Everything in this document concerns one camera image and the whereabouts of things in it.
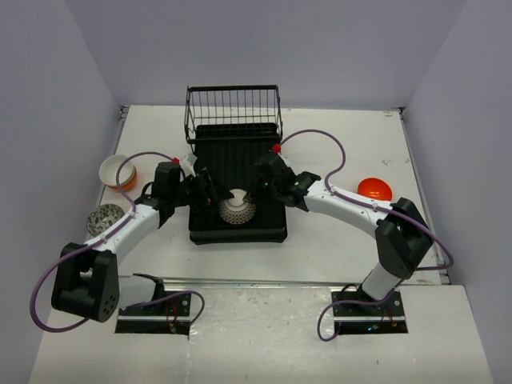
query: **speckled dish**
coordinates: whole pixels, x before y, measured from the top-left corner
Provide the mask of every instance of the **speckled dish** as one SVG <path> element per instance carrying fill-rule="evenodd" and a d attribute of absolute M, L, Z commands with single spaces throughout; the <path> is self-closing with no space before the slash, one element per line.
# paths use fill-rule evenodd
<path fill-rule="evenodd" d="M 125 214 L 120 206 L 103 204 L 96 208 L 87 218 L 87 232 L 93 237 L 108 230 Z"/>

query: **wire rack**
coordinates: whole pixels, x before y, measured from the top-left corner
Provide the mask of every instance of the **wire rack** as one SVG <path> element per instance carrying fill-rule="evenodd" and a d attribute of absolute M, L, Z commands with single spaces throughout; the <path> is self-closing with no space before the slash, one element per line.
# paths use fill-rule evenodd
<path fill-rule="evenodd" d="M 189 144 L 225 139 L 282 138 L 278 86 L 194 86 L 186 92 Z"/>

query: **cable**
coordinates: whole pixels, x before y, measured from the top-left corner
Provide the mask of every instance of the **cable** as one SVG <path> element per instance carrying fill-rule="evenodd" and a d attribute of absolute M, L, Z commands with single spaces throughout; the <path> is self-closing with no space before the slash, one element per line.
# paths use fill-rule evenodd
<path fill-rule="evenodd" d="M 332 188 L 331 188 L 331 186 L 329 184 L 330 177 L 333 176 L 334 174 L 336 174 L 337 172 L 339 172 L 340 170 L 342 170 L 343 167 L 345 166 L 345 163 L 346 163 L 345 148 L 343 147 L 343 144 L 335 136 L 333 136 L 329 132 L 325 132 L 324 130 L 300 130 L 300 131 L 294 132 L 291 135 L 289 135 L 286 138 L 284 138 L 281 141 L 281 146 L 283 144 L 285 144 L 291 138 L 293 138 L 293 137 L 295 137 L 295 136 L 297 136 L 299 134 L 307 134 L 307 133 L 323 134 L 323 135 L 327 136 L 328 138 L 331 138 L 334 142 L 336 142 L 336 144 L 338 145 L 340 151 L 342 152 L 342 163 L 337 168 L 335 168 L 334 170 L 329 172 L 327 174 L 325 180 L 324 180 L 324 183 L 326 185 L 327 190 L 329 192 L 331 192 L 334 196 L 338 196 L 339 198 L 342 198 L 345 201 L 351 202 L 351 203 L 353 203 L 355 205 L 358 205 L 358 206 L 363 206 L 365 208 L 373 209 L 374 207 L 371 204 L 368 204 L 368 203 L 365 203 L 365 202 L 360 202 L 359 200 L 356 200 L 356 199 L 351 198 L 349 196 L 345 196 L 344 194 L 340 194 L 336 190 L 332 190 Z M 387 208 L 382 208 L 380 206 L 377 206 L 376 209 L 381 211 L 381 212 L 384 212 L 386 214 L 392 214 L 392 215 L 394 215 L 394 216 L 396 216 L 398 218 L 401 218 L 402 220 L 405 220 L 406 222 L 412 224 L 413 226 L 415 226 L 416 228 L 418 228 L 419 230 L 424 232 L 427 236 L 429 236 L 432 240 L 434 240 L 437 244 L 439 244 L 441 249 L 444 250 L 445 255 L 448 257 L 448 263 L 445 263 L 442 266 L 424 266 L 424 267 L 421 267 L 421 268 L 417 268 L 416 270 L 444 270 L 446 268 L 450 268 L 454 264 L 454 257 L 451 254 L 451 252 L 448 250 L 448 248 L 445 246 L 445 244 L 441 241 L 441 239 L 434 232 L 432 232 L 429 228 L 427 228 L 426 226 L 424 226 L 420 222 L 417 222 L 416 220 L 410 218 L 409 216 L 406 216 L 406 215 L 404 215 L 404 214 L 402 214 L 400 212 L 397 212 L 396 210 L 389 210 Z M 385 304 L 387 302 L 387 300 L 390 299 L 390 297 L 393 294 L 393 292 L 396 289 L 396 287 L 393 288 L 390 292 L 388 292 L 388 294 L 382 300 L 378 300 L 376 302 L 361 302 L 361 301 L 358 301 L 358 300 L 340 300 L 340 301 L 333 302 L 332 304 L 329 304 L 328 306 L 326 306 L 323 309 L 323 311 L 320 313 L 320 316 L 318 317 L 318 322 L 317 322 L 317 334 L 318 334 L 318 337 L 320 338 L 320 340 L 322 340 L 323 342 L 330 342 L 331 340 L 334 340 L 339 335 L 339 332 L 341 330 L 341 327 L 339 327 L 338 330 L 336 332 L 334 332 L 334 334 L 331 337 L 329 337 L 329 338 L 324 338 L 322 336 L 322 333 L 320 331 L 320 325 L 322 323 L 323 317 L 325 316 L 326 312 L 329 309 L 331 309 L 334 306 L 339 306 L 339 305 L 342 305 L 342 304 L 356 304 L 356 305 L 360 305 L 360 306 L 380 306 L 381 304 Z"/>
<path fill-rule="evenodd" d="M 160 157 L 163 157 L 163 158 L 166 158 L 170 161 L 173 161 L 173 159 L 169 156 L 167 156 L 166 154 L 161 154 L 159 152 L 154 152 L 154 151 L 147 151 L 147 152 L 140 152 L 138 154 L 132 154 L 131 156 L 129 156 L 127 159 L 125 159 L 121 165 L 119 166 L 118 168 L 118 172 L 116 173 L 116 176 L 115 176 L 115 180 L 116 180 L 116 185 L 118 187 L 118 191 L 119 193 L 121 193 L 121 195 L 126 199 L 128 200 L 128 202 L 131 204 L 131 209 L 132 211 L 135 213 L 137 211 L 137 206 L 135 204 L 135 201 L 122 189 L 121 187 L 121 183 L 119 182 L 119 175 L 121 174 L 121 169 L 124 167 L 125 164 L 127 164 L 130 160 L 134 159 L 134 158 L 138 158 L 140 156 L 144 156 L 144 155 L 147 155 L 147 154 L 154 154 L 154 155 L 157 155 L 157 156 L 160 156 Z M 39 294 L 39 291 L 42 287 L 42 284 L 45 282 L 45 280 L 48 278 L 48 276 L 50 276 L 50 274 L 57 268 L 59 267 L 61 264 L 63 264 L 64 262 L 67 262 L 68 260 L 72 259 L 72 258 L 75 258 L 77 256 L 79 256 L 80 254 L 83 254 L 84 252 L 87 252 L 88 250 L 92 250 L 93 248 L 101 245 L 104 243 L 104 241 L 108 240 L 109 238 L 112 238 L 117 232 L 119 232 L 121 230 L 121 228 L 123 228 L 134 216 L 128 216 L 126 217 L 122 222 L 121 224 L 119 224 L 118 226 L 116 226 L 111 232 L 109 232 L 108 234 L 106 234 L 105 236 L 105 240 L 103 239 L 99 239 L 98 241 L 92 243 L 92 244 L 89 244 L 88 246 L 85 246 L 83 248 L 80 248 L 79 250 L 74 250 L 72 252 L 69 252 L 68 254 L 66 254 L 65 256 L 62 256 L 59 260 L 53 262 L 42 274 L 42 276 L 39 278 L 39 280 L 35 283 L 35 286 L 34 286 L 34 289 L 32 290 L 32 295 L 30 296 L 30 305 L 29 305 L 29 308 L 30 308 L 30 317 L 32 318 L 32 321 L 34 322 L 34 324 L 36 326 L 38 326 L 39 328 L 41 328 L 42 330 L 46 331 L 46 332 L 52 332 L 52 333 L 62 333 L 62 332 L 67 332 L 69 330 L 74 330 L 75 328 L 78 328 L 79 326 L 81 326 L 82 324 L 84 324 L 85 322 L 87 322 L 87 318 L 83 318 L 82 320 L 80 320 L 79 322 L 76 322 L 75 324 L 72 324 L 70 326 L 64 326 L 64 327 L 61 327 L 61 328 L 53 328 L 52 326 L 48 326 L 47 324 L 45 324 L 38 316 L 38 313 L 36 311 L 36 301 L 37 301 L 37 298 L 38 298 L 38 294 Z M 176 297 L 179 297 L 179 296 L 182 296 L 184 294 L 194 294 L 196 296 L 198 296 L 200 299 L 201 299 L 201 302 L 202 302 L 202 305 L 201 305 L 201 309 L 199 310 L 199 313 L 196 315 L 196 317 L 190 322 L 190 325 L 192 326 L 192 324 L 198 319 L 198 317 L 201 315 L 201 313 L 203 312 L 204 308 L 205 308 L 205 299 L 204 297 L 199 293 L 199 292 L 196 292 L 195 290 L 184 290 L 182 292 L 178 292 L 176 294 L 171 294 L 169 296 L 166 296 L 164 298 L 159 298 L 157 300 L 153 300 L 152 302 L 142 302 L 142 303 L 139 303 L 139 304 L 134 304 L 134 306 L 140 306 L 140 307 L 143 307 L 143 306 L 152 306 L 152 305 L 155 305 L 155 304 L 160 304 L 162 302 L 166 302 L 167 300 L 171 300 L 172 298 L 176 298 Z"/>

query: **black dish rack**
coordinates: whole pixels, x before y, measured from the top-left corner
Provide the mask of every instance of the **black dish rack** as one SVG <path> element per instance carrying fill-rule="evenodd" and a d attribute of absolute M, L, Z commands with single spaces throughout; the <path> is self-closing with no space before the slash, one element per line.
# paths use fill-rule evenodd
<path fill-rule="evenodd" d="M 197 156 L 194 167 L 208 168 L 228 190 L 251 190 L 254 164 L 282 139 L 277 86 L 195 86 L 186 93 L 185 136 Z M 190 239 L 218 242 L 283 242 L 286 212 L 280 202 L 259 202 L 247 223 L 232 225 L 216 210 L 190 210 Z"/>

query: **gray panel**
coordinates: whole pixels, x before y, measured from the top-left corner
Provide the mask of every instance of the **gray panel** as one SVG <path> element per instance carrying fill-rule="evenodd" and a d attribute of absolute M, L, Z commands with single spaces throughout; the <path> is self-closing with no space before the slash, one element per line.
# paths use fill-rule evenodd
<path fill-rule="evenodd" d="M 30 292 L 60 249 L 85 237 L 119 109 L 63 1 L 2 2 L 0 52 L 0 382 L 17 384 L 42 335 Z"/>
<path fill-rule="evenodd" d="M 469 0 L 406 110 L 436 230 L 496 383 L 512 377 L 512 2 Z"/>
<path fill-rule="evenodd" d="M 67 0 L 121 104 L 278 84 L 283 105 L 404 106 L 464 0 Z"/>

